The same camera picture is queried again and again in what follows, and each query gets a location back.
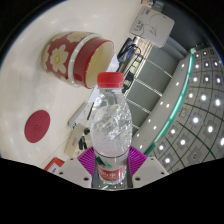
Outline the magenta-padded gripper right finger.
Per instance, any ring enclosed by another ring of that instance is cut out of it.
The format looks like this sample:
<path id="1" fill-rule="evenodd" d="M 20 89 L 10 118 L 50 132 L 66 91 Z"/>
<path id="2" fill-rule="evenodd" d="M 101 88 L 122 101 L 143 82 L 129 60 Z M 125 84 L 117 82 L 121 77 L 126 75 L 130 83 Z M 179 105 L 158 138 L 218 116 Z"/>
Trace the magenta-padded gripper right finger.
<path id="1" fill-rule="evenodd" d="M 155 157 L 147 157 L 131 147 L 128 155 L 128 186 L 140 188 L 168 175 Z"/>

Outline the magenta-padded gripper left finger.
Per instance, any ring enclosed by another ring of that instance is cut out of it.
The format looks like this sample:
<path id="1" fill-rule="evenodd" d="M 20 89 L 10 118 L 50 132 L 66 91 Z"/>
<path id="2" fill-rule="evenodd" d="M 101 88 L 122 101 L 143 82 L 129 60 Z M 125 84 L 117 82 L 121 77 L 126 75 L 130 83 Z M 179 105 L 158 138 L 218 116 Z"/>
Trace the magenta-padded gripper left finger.
<path id="1" fill-rule="evenodd" d="M 69 158 L 57 171 L 57 175 L 81 187 L 91 188 L 94 172 L 94 149 L 89 148 L 78 157 Z"/>

